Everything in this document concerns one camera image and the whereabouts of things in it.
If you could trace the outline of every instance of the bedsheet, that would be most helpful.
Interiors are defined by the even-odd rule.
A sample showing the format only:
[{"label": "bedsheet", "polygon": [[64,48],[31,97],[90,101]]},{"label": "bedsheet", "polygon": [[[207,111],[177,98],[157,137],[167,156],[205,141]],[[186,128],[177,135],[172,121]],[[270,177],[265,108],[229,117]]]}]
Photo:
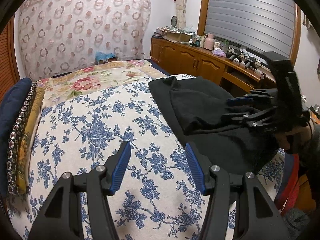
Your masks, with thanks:
[{"label": "bedsheet", "polygon": [[[119,239],[198,238],[209,198],[196,190],[184,149],[153,100],[147,79],[82,95],[43,111],[30,160],[28,194],[7,198],[12,225],[24,239],[63,172],[90,171],[115,154],[124,140],[131,143],[131,159],[120,190],[108,197]],[[258,174],[272,199],[283,167],[280,150]],[[235,207],[229,210],[228,240],[233,237]],[[85,193],[81,209],[84,236],[89,240]]]},{"label": "bedsheet", "polygon": [[45,90],[48,107],[109,87],[139,81],[144,77],[159,78],[166,75],[144,59],[112,61],[77,70],[65,76],[45,78],[37,82]]}]

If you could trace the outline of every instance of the blue floral bedsheet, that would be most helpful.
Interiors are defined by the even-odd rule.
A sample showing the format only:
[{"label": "blue floral bedsheet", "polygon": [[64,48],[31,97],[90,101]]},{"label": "blue floral bedsheet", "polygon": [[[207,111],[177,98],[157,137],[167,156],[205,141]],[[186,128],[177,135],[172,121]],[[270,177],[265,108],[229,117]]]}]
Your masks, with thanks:
[{"label": "blue floral bedsheet", "polygon": [[[124,140],[131,142],[131,159],[120,190],[108,197],[119,238],[198,238],[208,197],[196,190],[184,150],[153,100],[148,80],[79,96],[43,111],[28,194],[7,199],[12,225],[24,239],[63,172],[90,171],[115,154]],[[283,167],[284,152],[279,151],[259,172],[272,199]],[[92,239],[85,193],[81,206],[85,239]],[[230,207],[226,239],[232,239],[234,224],[235,204]]]}]

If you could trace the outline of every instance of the wooden countertop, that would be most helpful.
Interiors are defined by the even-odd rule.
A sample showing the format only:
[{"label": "wooden countertop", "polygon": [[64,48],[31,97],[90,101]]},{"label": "wooden countertop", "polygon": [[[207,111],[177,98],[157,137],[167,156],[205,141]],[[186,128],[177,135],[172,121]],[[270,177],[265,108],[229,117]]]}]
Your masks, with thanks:
[{"label": "wooden countertop", "polygon": [[[173,42],[167,41],[165,39],[156,39],[156,38],[152,38],[152,39],[155,39],[157,41],[161,40],[161,41],[164,41],[166,43],[168,42],[169,44],[173,43]],[[226,64],[226,65],[238,70],[239,72],[247,75],[248,77],[252,78],[256,82],[260,81],[260,74],[257,73],[257,72],[254,72],[252,69],[245,69],[243,63],[240,63],[240,64],[238,63],[237,64],[235,62],[231,62],[228,58],[219,57],[219,56],[213,55],[212,51],[208,50],[208,49],[198,48],[198,47],[194,47],[194,46],[191,46],[191,45],[184,45],[184,44],[180,44],[180,43],[173,43],[173,44],[175,44],[176,46],[185,48],[185,49],[189,49],[189,50],[198,52],[198,53],[200,53],[200,54],[202,54],[204,56],[211,57],[212,59],[217,60],[217,61],[219,61],[221,63],[224,63],[224,64]]]}]

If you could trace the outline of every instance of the window blind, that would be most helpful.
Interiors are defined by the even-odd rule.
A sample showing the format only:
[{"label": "window blind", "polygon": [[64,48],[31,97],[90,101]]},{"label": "window blind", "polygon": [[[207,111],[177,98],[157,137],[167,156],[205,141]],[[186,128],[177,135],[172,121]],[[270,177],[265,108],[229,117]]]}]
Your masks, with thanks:
[{"label": "window blind", "polygon": [[209,0],[205,33],[289,57],[294,19],[293,0]]}]

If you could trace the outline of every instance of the metal screw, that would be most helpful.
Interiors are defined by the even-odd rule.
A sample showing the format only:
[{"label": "metal screw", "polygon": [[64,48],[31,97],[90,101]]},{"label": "metal screw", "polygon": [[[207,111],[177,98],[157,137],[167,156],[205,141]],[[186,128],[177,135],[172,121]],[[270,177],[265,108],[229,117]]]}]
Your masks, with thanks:
[{"label": "metal screw", "polygon": [[71,173],[70,172],[65,172],[65,173],[62,174],[62,177],[64,179],[69,179],[71,177]]},{"label": "metal screw", "polygon": [[104,170],[105,170],[105,166],[103,166],[103,165],[99,165],[96,167],[96,171],[102,172]]},{"label": "metal screw", "polygon": [[248,179],[254,178],[254,174],[252,172],[247,172],[245,175],[247,176]]},{"label": "metal screw", "polygon": [[212,165],[211,166],[211,170],[215,171],[215,172],[218,172],[218,171],[220,171],[220,167],[218,165]]}]

